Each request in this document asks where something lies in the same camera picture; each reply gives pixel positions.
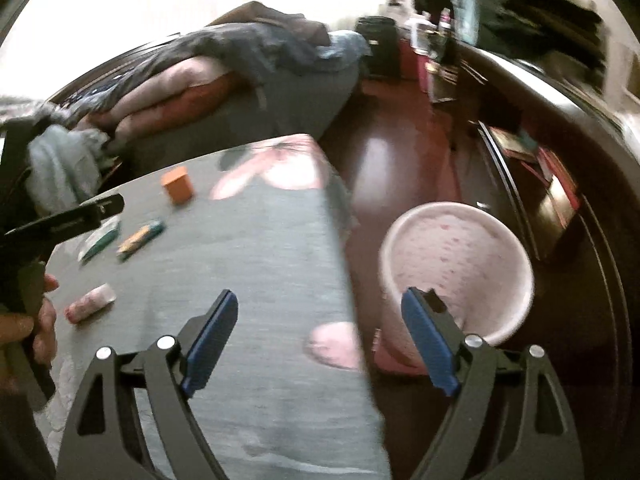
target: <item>small object on table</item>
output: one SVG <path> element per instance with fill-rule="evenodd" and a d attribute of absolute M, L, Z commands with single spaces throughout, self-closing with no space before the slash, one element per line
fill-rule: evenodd
<path fill-rule="evenodd" d="M 66 307 L 66 320 L 72 324 L 79 323 L 114 301 L 116 301 L 116 293 L 109 283 L 105 283 Z"/>
<path fill-rule="evenodd" d="M 120 233 L 120 216 L 109 218 L 102 226 L 96 229 L 85 240 L 82 249 L 78 253 L 78 261 L 87 263 L 107 245 L 113 242 Z"/>
<path fill-rule="evenodd" d="M 162 231 L 164 231 L 164 222 L 162 222 L 162 220 L 149 222 L 147 225 L 140 228 L 136 234 L 124 240 L 118 248 L 118 258 L 123 262 L 140 247 L 143 247 L 150 240 L 158 236 Z"/>
<path fill-rule="evenodd" d="M 187 174 L 187 168 L 184 166 L 179 166 L 165 173 L 161 182 L 175 205 L 184 204 L 193 197 L 193 186 Z"/>

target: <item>orange block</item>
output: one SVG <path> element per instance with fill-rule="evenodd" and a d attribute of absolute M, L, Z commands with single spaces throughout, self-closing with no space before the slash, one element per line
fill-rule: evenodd
<path fill-rule="evenodd" d="M 161 179 L 162 186 L 175 205 L 184 204 L 193 196 L 193 186 L 187 168 L 179 166 L 167 171 Z"/>

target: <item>hand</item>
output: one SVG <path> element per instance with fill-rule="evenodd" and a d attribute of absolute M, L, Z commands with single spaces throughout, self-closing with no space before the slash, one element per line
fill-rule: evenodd
<path fill-rule="evenodd" d="M 58 280 L 50 274 L 44 275 L 44 291 L 51 292 L 58 288 Z M 56 356 L 58 343 L 54 325 L 56 323 L 56 311 L 48 298 L 43 296 L 42 307 L 38 313 L 38 324 L 33 339 L 33 357 L 36 362 L 44 365 L 50 364 Z M 26 314 L 0 314 L 0 390 L 17 393 L 19 391 L 17 381 L 10 373 L 1 351 L 3 345 L 22 341 L 33 332 L 35 323 L 31 316 Z"/>

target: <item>blue gripper pad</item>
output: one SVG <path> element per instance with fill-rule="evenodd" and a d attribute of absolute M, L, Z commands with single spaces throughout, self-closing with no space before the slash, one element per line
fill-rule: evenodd
<path fill-rule="evenodd" d="M 187 354 L 186 372 L 180 383 L 187 398 L 193 397 L 196 391 L 207 385 L 237 320 L 238 298 L 228 292 Z"/>
<path fill-rule="evenodd" d="M 401 310 L 402 319 L 429 371 L 431 383 L 444 390 L 447 397 L 452 396 L 459 389 L 460 382 L 456 377 L 453 354 L 447 342 L 411 290 L 402 295 Z"/>

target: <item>silver screw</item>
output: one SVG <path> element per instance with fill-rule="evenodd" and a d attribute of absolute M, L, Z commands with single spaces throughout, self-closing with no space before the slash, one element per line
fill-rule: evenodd
<path fill-rule="evenodd" d="M 529 353 L 533 355 L 533 357 L 537 357 L 538 359 L 540 359 L 541 357 L 545 356 L 545 349 L 539 345 L 531 345 L 529 347 Z"/>
<path fill-rule="evenodd" d="M 100 361 L 103 361 L 104 359 L 106 359 L 110 355 L 111 355 L 111 348 L 109 348 L 108 346 L 103 346 L 103 347 L 98 348 L 98 351 L 95 353 L 95 356 L 98 359 L 100 359 Z"/>
<path fill-rule="evenodd" d="M 175 345 L 175 339 L 170 335 L 163 335 L 160 339 L 158 339 L 158 342 L 156 344 L 158 345 L 159 349 L 168 350 L 173 345 Z"/>
<path fill-rule="evenodd" d="M 482 338 L 477 334 L 469 334 L 465 337 L 465 344 L 471 348 L 480 348 L 482 346 Z"/>

